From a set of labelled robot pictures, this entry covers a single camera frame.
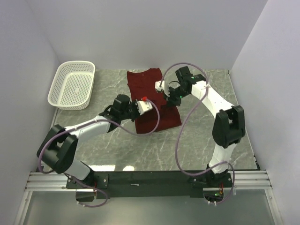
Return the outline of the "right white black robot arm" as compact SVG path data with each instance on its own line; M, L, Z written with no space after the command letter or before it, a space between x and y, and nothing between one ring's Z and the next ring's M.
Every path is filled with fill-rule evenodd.
M204 178L209 186L219 185L227 179L232 152L246 134L244 109L221 97L210 86L204 71L194 75L188 67L187 63L176 70L177 88L161 80L155 83L155 89L162 92L167 104L172 106L180 106L184 97L192 95L213 115L212 136L215 148L207 169L199 173L184 173L190 177Z

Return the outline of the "aluminium extrusion rail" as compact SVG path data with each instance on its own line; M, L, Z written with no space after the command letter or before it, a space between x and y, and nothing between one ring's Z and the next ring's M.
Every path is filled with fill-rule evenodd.
M29 174L25 191L32 192L55 192L65 191L68 178L63 174L43 174L40 172L31 172Z

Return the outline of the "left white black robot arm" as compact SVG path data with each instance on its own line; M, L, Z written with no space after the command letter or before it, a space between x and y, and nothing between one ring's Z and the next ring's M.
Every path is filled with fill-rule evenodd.
M40 172L47 174L41 166L44 162L51 168L49 173L65 173L79 180L87 179L92 169L75 160L77 146L95 136L112 132L123 120L134 121L148 109L151 107L147 102L131 101L129 96L120 94L113 104L91 120L70 127L53 126L37 151Z

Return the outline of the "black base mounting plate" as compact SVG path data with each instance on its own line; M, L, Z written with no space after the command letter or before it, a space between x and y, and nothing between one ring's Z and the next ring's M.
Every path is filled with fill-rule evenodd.
M85 185L106 192L109 198L189 196L203 198L206 188L230 188L234 177L229 171L188 176L181 171L94 172Z

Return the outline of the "white perforated plastic basket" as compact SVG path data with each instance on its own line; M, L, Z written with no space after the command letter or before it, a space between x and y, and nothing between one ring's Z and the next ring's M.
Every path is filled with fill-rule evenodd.
M83 60L62 63L54 76L48 103L61 110L76 111L85 109L92 94L96 67Z

